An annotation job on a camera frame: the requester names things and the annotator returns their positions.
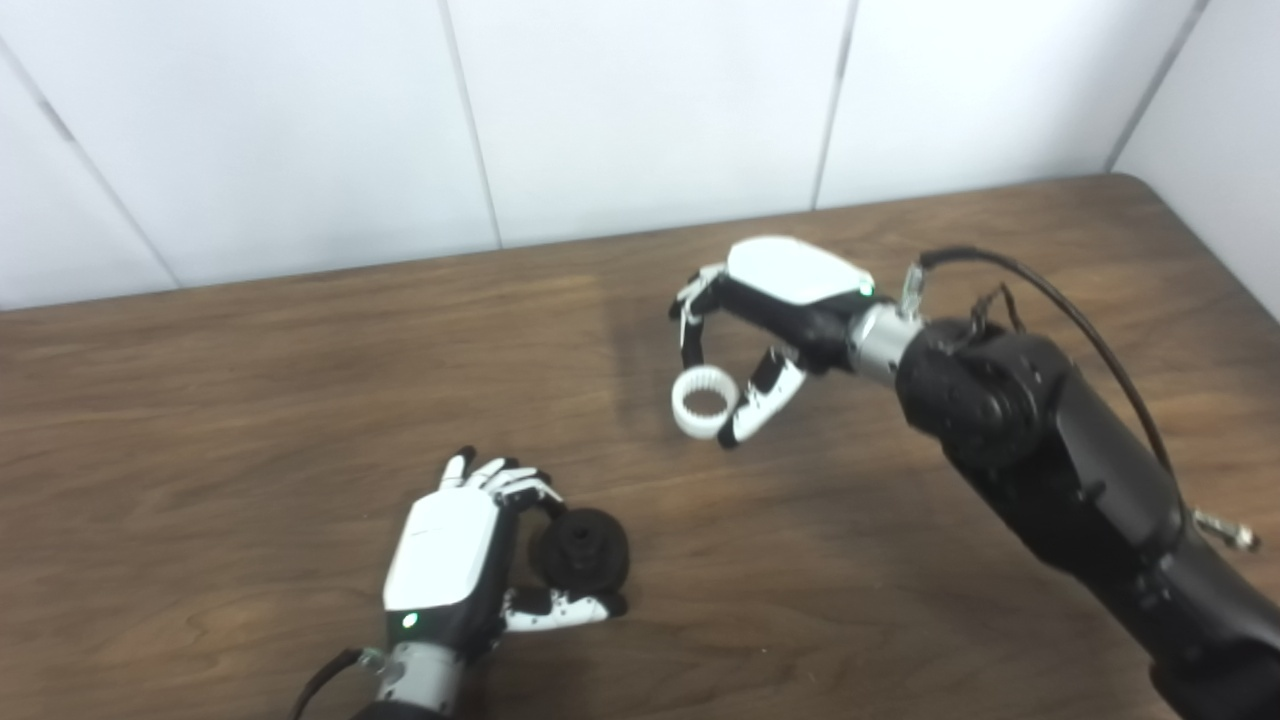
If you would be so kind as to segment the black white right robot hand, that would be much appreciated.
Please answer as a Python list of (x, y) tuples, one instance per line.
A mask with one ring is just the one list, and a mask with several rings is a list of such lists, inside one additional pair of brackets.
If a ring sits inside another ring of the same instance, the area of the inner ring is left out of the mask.
[[(671, 405), (694, 439), (735, 448), (776, 416), (812, 375), (852, 370), (849, 336), (881, 302), (872, 275), (815, 245), (764, 234), (735, 243), (722, 263), (701, 266), (676, 293), (684, 365)], [(776, 338), (745, 386), (704, 356), (709, 315), (728, 313)]]

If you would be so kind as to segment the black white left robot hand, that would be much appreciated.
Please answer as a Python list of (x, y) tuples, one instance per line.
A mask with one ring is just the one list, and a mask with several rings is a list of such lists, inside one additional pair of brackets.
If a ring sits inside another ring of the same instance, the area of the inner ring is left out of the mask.
[(570, 507), (541, 469), (515, 457), (477, 465), (476, 456), (471, 445), (457, 450), (436, 489), (410, 509), (381, 593), (389, 644), (439, 646), (471, 664), (508, 632), (552, 632), (627, 614), (618, 592), (509, 583), (522, 514), (538, 509), (556, 520)]

